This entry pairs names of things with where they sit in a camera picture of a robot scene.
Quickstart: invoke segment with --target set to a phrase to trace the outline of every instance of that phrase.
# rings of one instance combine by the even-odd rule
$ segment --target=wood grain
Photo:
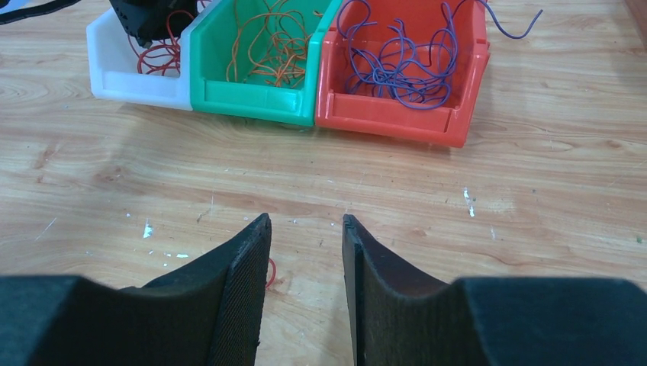
[[[539,6],[491,4],[513,33]],[[85,26],[108,6],[0,27],[2,274],[138,286],[268,212],[278,276],[259,365],[352,364],[346,212],[443,281],[647,287],[647,55],[623,0],[543,2],[525,40],[488,19],[492,57],[463,149],[97,100]]]

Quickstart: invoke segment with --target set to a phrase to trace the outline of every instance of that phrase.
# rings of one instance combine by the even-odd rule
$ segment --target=black object
[[[15,21],[21,21],[23,19],[40,17],[41,15],[51,14],[55,11],[67,8],[79,2],[80,0],[53,0],[51,2],[36,5],[29,8],[22,8],[10,11],[8,13],[0,14],[0,25],[13,23]],[[0,8],[4,8],[9,1],[7,1]]]
[[[142,288],[0,278],[0,364],[253,365],[271,240],[264,213]]]
[[[174,37],[198,16],[197,0],[110,0],[117,13],[124,31],[134,37],[137,43],[149,48],[153,40],[169,38],[166,22]],[[191,14],[177,14],[169,18],[174,11],[183,10]]]
[[[446,284],[344,216],[356,366],[647,365],[647,294],[602,278]]]

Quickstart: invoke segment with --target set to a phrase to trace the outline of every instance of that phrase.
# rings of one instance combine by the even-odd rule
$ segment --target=white storage bin
[[[137,55],[114,9],[106,11],[85,30],[88,38],[90,85],[96,98],[148,104],[192,111],[189,91],[190,33],[220,0],[213,0],[180,35],[180,75],[165,76],[137,72]],[[143,51],[133,40],[137,52]]]

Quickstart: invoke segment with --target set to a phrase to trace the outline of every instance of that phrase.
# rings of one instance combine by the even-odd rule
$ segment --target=plastic storage bin
[[[267,7],[263,0],[223,0],[190,36],[193,45],[190,60],[191,103],[194,110],[301,126],[314,125],[321,42],[340,4],[341,0],[288,0],[283,6],[283,11],[294,9],[301,12],[305,30],[312,34],[305,60],[305,79],[297,87],[290,88],[267,85],[266,80],[257,75],[244,83],[226,80],[227,65],[232,60],[231,48],[238,35],[234,6],[241,24],[267,12]],[[314,11],[323,14],[323,17],[319,18]],[[247,75],[252,68],[247,51],[262,22],[253,21],[243,32],[237,57],[239,75]],[[295,32],[295,28],[286,28],[288,34],[294,37],[292,32]],[[268,42],[269,35],[264,34],[258,42],[262,50],[258,51],[265,52]]]
[[[461,0],[446,1],[454,12]],[[392,0],[368,0],[368,3],[372,8],[369,21],[377,21],[378,25],[358,32],[353,46],[360,43],[376,54],[387,40],[395,37],[395,33],[386,28],[397,25],[394,18],[400,18],[405,23],[407,35],[416,43],[429,42],[435,31],[446,26],[440,11],[441,2],[410,0],[406,6]],[[346,30],[366,14],[364,5],[353,2],[343,11],[340,27]],[[373,97],[370,90],[353,95],[346,93],[344,85],[352,75],[352,69],[348,62],[347,40],[336,29],[335,18],[321,50],[315,124],[462,147],[490,53],[485,30],[485,9],[481,4],[463,3],[455,13],[454,22],[459,53],[449,100],[442,107],[420,111],[390,97]]]
[[[137,55],[114,10],[106,11],[86,28],[90,85],[96,98],[190,111],[190,33],[217,7],[213,0],[180,35],[180,73],[144,75],[137,72]],[[136,42],[133,45],[141,52]]]

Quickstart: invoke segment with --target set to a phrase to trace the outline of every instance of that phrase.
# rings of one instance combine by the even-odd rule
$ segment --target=orange wire
[[[198,0],[202,8],[204,9],[211,0]],[[135,46],[133,45],[132,37],[128,36],[128,43],[130,48],[137,55],[137,72],[140,74],[152,74],[154,72],[160,72],[162,76],[166,75],[166,71],[175,70],[177,73],[180,72],[180,37],[173,36],[171,31],[171,17],[175,14],[186,14],[193,21],[194,17],[191,13],[186,10],[176,10],[169,14],[166,17],[166,31],[169,33],[168,40],[156,41],[156,44],[147,50],[144,50],[142,53],[137,52]],[[154,64],[152,60],[165,58],[165,61],[160,64]],[[144,72],[143,67],[147,67],[148,70]]]
[[[273,80],[266,79],[266,82],[274,86],[285,84],[294,88],[299,85],[299,83],[303,82],[305,78],[305,68],[299,65],[303,64],[307,58],[307,43],[312,36],[307,34],[307,31],[305,30],[304,16],[301,12],[296,10],[281,12],[281,8],[287,3],[287,1],[288,0],[277,0],[274,5],[270,6],[266,0],[263,0],[263,3],[267,7],[267,12],[251,17],[241,26],[237,11],[237,0],[234,0],[233,12],[238,26],[238,35],[231,47],[231,61],[229,65],[227,65],[226,80],[228,82],[230,81],[232,68],[233,80],[238,82],[237,57],[240,48],[240,38],[242,37],[245,28],[252,21],[257,19],[263,19],[263,26],[259,29],[247,49],[247,57],[253,67],[248,72],[243,82],[246,82],[247,78],[253,74],[268,76],[270,78],[273,77]],[[319,18],[322,16],[318,11],[313,11],[313,14]],[[270,20],[272,18],[274,18],[274,30],[270,30],[269,28]],[[290,37],[282,24],[282,21],[285,19],[293,21],[301,29],[303,37]],[[255,60],[252,56],[254,45],[265,32],[269,34],[267,50],[260,60]]]
[[[269,264],[272,266],[272,276],[270,276],[269,281],[267,281],[265,288],[270,287],[274,283],[274,280],[276,279],[276,264],[271,258],[269,259]]]

